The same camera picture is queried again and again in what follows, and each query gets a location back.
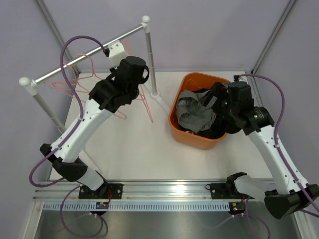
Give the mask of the pink hanger of grey shorts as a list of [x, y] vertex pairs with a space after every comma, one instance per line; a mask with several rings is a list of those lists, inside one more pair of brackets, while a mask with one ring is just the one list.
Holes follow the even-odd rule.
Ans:
[[[123, 43], [124, 43], [124, 47], [125, 47], [127, 53], [129, 55], [131, 55], [132, 51], [131, 51], [131, 49], [129, 47], [128, 41], [125, 39], [125, 40], [123, 40]], [[149, 119], [150, 119], [151, 123], [153, 123], [154, 120], [153, 120], [153, 117], [152, 117], [152, 113], [150, 111], [150, 108], [149, 108], [149, 105], [148, 105], [148, 102], [147, 102], [147, 99], [146, 99], [146, 96], [145, 96], [145, 93], [144, 93], [142, 85], [139, 86], [139, 96], [136, 98], [136, 100], [139, 100], [139, 101], [143, 102], [143, 104], [145, 106], [145, 109], [147, 111], [147, 114], [149, 116]]]

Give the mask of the grey shorts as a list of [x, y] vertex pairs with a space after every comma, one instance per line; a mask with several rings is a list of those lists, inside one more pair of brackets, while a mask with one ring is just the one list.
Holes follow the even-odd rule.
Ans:
[[208, 89], [197, 91], [183, 90], [177, 97], [175, 115], [178, 124], [194, 133], [209, 129], [216, 119], [212, 106], [216, 99], [211, 99], [207, 106], [203, 103], [209, 93]]

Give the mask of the black shorts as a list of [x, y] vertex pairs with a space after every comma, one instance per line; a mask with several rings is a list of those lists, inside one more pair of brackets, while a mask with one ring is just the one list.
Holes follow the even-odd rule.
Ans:
[[235, 134], [238, 133], [241, 129], [237, 127], [234, 124], [230, 124], [223, 118], [217, 117], [214, 121], [214, 123], [211, 125], [211, 127], [207, 130], [199, 131], [198, 133], [195, 133], [191, 131], [190, 129], [183, 128], [182, 126], [178, 126], [180, 130], [189, 132], [204, 138], [208, 139], [219, 139], [221, 138], [225, 133], [229, 134]]

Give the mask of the pink hanger of black shorts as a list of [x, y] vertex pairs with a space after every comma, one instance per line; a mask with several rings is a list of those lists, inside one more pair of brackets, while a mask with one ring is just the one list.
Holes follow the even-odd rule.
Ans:
[[[68, 70], [71, 70], [73, 73], [72, 77], [68, 77], [69, 82], [71, 83], [71, 86], [76, 87], [77, 86], [77, 74], [75, 72], [75, 70], [69, 66], [68, 64], [64, 64], [64, 66], [67, 67]], [[52, 89], [61, 92], [67, 96], [70, 97], [74, 97], [74, 93], [72, 92], [72, 90], [70, 89], [70, 87], [68, 86], [68, 84], [65, 82], [65, 80], [60, 80], [60, 81], [54, 81], [54, 80], [47, 80], [45, 82], [46, 86], [51, 87]]]

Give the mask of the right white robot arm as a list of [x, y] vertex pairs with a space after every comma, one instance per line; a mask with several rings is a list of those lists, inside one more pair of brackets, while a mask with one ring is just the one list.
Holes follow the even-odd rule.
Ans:
[[216, 82], [209, 90], [213, 112], [226, 125], [227, 133], [243, 131], [262, 155], [275, 187], [271, 188], [244, 172], [226, 179], [231, 195], [245, 194], [265, 204], [276, 219], [306, 208], [319, 196], [317, 184], [309, 184], [299, 172], [275, 131], [275, 122], [264, 107], [254, 105], [251, 87], [246, 82]]

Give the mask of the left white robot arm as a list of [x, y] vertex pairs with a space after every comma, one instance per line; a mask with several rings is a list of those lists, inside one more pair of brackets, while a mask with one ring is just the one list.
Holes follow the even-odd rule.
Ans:
[[138, 97], [139, 85], [148, 79], [143, 74], [149, 68], [142, 58], [127, 56], [110, 71], [110, 75], [90, 91], [84, 109], [62, 136], [40, 148], [59, 175], [69, 182], [81, 183], [84, 193], [96, 199], [107, 195], [108, 183], [79, 158], [79, 153], [104, 121]]

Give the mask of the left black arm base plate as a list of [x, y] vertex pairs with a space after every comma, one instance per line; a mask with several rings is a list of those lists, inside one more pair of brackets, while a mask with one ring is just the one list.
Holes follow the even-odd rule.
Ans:
[[100, 199], [121, 199], [123, 194], [123, 184], [103, 183], [97, 190], [91, 190], [83, 185], [78, 194], [79, 199], [100, 200]]

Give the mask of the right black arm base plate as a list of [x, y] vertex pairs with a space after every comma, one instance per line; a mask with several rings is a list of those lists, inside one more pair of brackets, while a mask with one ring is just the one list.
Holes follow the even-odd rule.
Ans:
[[210, 183], [205, 185], [212, 199], [235, 199], [236, 193], [228, 183]]

